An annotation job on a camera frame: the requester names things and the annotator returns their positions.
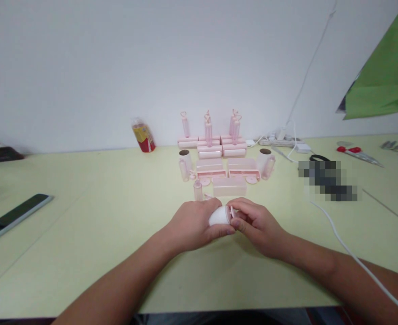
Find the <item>green cloth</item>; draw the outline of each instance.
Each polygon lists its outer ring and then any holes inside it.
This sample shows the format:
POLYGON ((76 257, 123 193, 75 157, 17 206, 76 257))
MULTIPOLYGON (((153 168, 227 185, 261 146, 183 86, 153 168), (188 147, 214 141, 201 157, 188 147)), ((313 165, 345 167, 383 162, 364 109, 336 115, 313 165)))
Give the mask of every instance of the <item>green cloth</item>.
POLYGON ((398 112, 398 15, 346 96, 345 120, 398 112))

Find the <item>plastic bottle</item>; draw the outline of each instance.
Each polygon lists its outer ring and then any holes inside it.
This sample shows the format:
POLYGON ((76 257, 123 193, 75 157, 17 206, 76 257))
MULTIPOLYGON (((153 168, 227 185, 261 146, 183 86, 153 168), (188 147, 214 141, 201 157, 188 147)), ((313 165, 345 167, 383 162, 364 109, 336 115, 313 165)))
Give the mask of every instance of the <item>plastic bottle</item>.
POLYGON ((133 119, 131 127, 133 129, 134 135, 136 136, 140 149, 142 149, 143 152, 154 151, 155 143, 153 136, 151 135, 149 127, 145 124, 145 122, 136 117, 133 119))
POLYGON ((194 192, 194 200, 195 201, 203 201, 202 198, 202 184, 200 180, 196 180, 193 184, 193 192, 194 192))

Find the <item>lint roller refill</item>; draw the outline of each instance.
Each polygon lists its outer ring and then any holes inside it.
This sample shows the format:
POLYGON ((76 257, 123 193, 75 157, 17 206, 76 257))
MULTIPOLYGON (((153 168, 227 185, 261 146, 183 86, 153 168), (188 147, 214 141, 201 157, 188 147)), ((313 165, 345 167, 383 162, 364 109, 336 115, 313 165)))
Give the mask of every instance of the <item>lint roller refill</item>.
POLYGON ((234 208, 227 205, 218 207, 209 217, 209 225, 215 224, 231 224, 232 218, 235 216, 234 208))

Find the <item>power adapter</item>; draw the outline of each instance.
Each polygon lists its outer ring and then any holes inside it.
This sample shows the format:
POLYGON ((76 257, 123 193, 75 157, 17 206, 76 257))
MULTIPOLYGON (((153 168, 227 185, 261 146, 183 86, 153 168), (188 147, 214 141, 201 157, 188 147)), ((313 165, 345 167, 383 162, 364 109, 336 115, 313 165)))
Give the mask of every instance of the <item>power adapter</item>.
POLYGON ((310 147, 307 144, 299 144, 295 146, 297 153, 310 153, 310 147))

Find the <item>power strip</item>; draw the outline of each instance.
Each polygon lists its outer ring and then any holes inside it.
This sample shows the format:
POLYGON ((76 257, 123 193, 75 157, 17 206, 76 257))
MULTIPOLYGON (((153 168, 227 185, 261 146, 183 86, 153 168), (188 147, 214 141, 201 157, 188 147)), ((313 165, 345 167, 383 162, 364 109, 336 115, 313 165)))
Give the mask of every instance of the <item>power strip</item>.
MULTIPOLYGON (((275 146, 275 147, 290 147, 292 148, 295 145, 295 139, 291 138, 290 140, 277 140, 277 139, 270 139, 269 137, 263 137, 259 140, 260 145, 266 146, 275 146)), ((297 144, 305 144, 302 139, 297 138, 297 144)))

